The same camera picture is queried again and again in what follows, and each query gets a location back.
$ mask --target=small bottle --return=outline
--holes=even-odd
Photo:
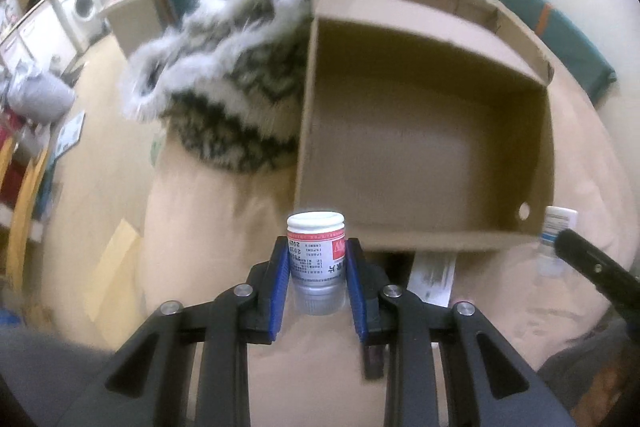
[[[303,212],[287,219],[289,265],[296,308],[330,315],[344,305],[344,216]]]
[[[544,277],[562,277],[568,264],[556,255],[554,242],[562,230],[574,230],[578,222],[578,212],[572,208],[548,206],[545,222],[540,233],[538,247],[538,273]]]

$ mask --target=gray fabric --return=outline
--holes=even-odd
[[[602,333],[549,358],[538,375],[567,410],[585,394],[593,377],[630,342],[626,323],[619,319]]]
[[[0,328],[0,375],[38,427],[54,427],[110,356],[27,328]]]

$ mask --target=white fur blanket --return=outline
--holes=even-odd
[[[168,117],[185,147],[236,171],[296,159],[310,0],[199,0],[182,29],[140,47],[127,116]]]

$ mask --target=hole in cardboard box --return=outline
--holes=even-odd
[[[523,204],[521,204],[520,208],[518,209],[518,217],[520,218],[520,220],[526,221],[529,217],[530,211],[531,209],[529,208],[529,203],[525,201]]]

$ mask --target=blue gripper pad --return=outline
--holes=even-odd
[[[268,277],[272,278],[270,309],[269,309],[269,337],[275,341],[282,327],[284,315],[284,302],[287,299],[287,286],[289,285],[289,243],[286,237],[279,237],[271,255]]]
[[[360,341],[364,342],[368,336],[367,313],[362,283],[360,282],[360,272],[358,270],[358,254],[362,254],[360,243],[357,239],[349,239],[346,242],[347,288],[349,289],[353,324]]]

